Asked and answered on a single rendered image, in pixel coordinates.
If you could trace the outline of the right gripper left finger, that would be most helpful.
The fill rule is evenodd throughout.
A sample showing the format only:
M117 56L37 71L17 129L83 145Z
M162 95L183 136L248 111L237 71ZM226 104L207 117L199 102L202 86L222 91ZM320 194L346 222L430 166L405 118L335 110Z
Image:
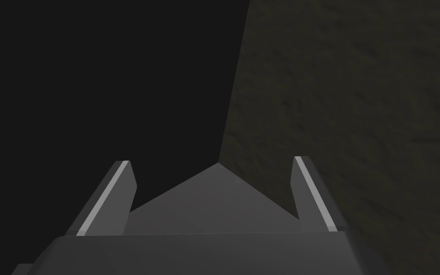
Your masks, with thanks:
M122 235L136 189L131 162L115 161L65 236Z

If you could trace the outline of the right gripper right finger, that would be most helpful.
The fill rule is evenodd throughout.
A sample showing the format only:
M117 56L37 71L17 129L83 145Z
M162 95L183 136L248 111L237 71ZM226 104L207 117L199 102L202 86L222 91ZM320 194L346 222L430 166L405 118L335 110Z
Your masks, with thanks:
M348 230L348 223L314 162L308 156L293 158L290 186L303 231L343 232Z

